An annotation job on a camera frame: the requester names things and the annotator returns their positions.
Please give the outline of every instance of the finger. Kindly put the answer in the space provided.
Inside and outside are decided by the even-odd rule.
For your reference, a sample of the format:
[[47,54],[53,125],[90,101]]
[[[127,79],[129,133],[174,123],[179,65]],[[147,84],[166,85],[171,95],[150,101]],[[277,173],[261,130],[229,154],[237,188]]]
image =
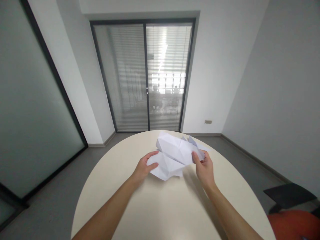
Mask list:
[[208,152],[207,151],[205,151],[205,150],[201,150],[201,149],[199,149],[201,152],[203,152],[204,153],[204,157],[205,158],[207,158],[207,157],[209,157],[209,154],[208,154]]
[[159,166],[159,163],[152,163],[151,165],[147,166],[148,172],[155,169],[157,166]]
[[147,155],[145,155],[143,158],[149,159],[151,156],[156,155],[159,151],[153,151],[149,152]]
[[192,151],[192,159],[194,161],[194,163],[196,164],[196,166],[198,166],[200,163],[199,157],[197,155],[197,153],[195,151]]

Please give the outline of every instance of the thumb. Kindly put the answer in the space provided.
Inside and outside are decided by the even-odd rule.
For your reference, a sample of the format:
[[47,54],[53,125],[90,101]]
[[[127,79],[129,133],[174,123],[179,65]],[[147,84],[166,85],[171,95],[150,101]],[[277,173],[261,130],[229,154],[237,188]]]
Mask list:
[[194,161],[194,163],[196,164],[196,166],[199,166],[199,164],[201,164],[200,159],[197,155],[197,153],[195,151],[192,151],[192,159]]
[[151,165],[147,166],[148,172],[155,169],[158,165],[159,163],[152,163]]

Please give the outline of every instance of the wrist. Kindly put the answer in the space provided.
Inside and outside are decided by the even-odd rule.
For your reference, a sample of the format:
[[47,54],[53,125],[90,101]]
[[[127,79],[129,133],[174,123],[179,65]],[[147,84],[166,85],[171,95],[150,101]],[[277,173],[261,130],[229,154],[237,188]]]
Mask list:
[[130,189],[133,189],[134,191],[140,186],[140,181],[138,181],[132,175],[127,179],[126,182],[128,183]]
[[217,187],[216,183],[213,181],[213,182],[210,182],[210,183],[207,183],[203,186],[203,189],[206,191],[206,192],[218,192],[219,191],[219,188]]

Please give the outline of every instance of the black chair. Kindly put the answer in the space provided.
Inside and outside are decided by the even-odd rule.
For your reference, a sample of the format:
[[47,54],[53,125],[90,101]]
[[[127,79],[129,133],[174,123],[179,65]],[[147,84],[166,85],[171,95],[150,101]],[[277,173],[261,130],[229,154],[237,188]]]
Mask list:
[[[317,199],[317,197],[307,189],[295,183],[269,188],[263,192],[276,202],[276,205],[270,209],[269,214],[278,213],[281,209],[289,209],[299,204]],[[311,213],[320,218],[320,207]]]

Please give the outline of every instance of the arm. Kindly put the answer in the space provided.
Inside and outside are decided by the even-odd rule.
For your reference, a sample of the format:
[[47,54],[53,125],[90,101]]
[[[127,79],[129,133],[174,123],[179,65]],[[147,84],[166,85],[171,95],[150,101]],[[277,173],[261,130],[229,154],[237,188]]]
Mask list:
[[73,240],[112,238],[133,192],[141,185],[148,173],[158,166],[158,163],[147,166],[148,159],[157,153],[158,151],[148,153],[140,159],[133,174],[79,230]]
[[243,219],[243,217],[234,209],[229,201],[220,192],[215,184],[213,177],[213,164],[209,154],[206,151],[203,161],[199,160],[198,155],[192,152],[193,161],[196,164],[197,176],[201,185],[208,195],[208,198],[214,205],[222,227],[224,228],[228,239],[244,240],[262,238],[257,232]]

